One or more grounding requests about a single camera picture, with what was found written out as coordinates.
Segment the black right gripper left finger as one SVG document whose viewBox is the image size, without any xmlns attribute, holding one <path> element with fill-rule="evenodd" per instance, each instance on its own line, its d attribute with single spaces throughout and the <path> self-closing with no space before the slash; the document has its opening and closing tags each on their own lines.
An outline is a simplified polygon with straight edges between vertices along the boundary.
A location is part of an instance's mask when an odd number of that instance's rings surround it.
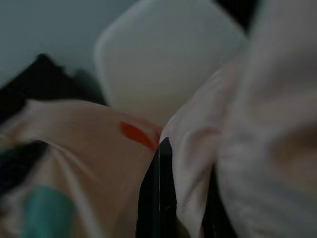
<svg viewBox="0 0 317 238">
<path fill-rule="evenodd" d="M 169 138 L 159 144 L 144 176 L 138 199 L 137 238 L 176 238 L 176 193 Z"/>
</svg>

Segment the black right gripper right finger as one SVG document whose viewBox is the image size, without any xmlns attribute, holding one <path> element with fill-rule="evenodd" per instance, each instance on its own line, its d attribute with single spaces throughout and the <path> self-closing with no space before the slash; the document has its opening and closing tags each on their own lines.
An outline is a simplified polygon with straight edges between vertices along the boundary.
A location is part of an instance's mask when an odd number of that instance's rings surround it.
<svg viewBox="0 0 317 238">
<path fill-rule="evenodd" d="M 211 170 L 202 228 L 205 238 L 237 238 L 237 234 L 221 200 L 217 183 L 216 165 Z"/>
</svg>

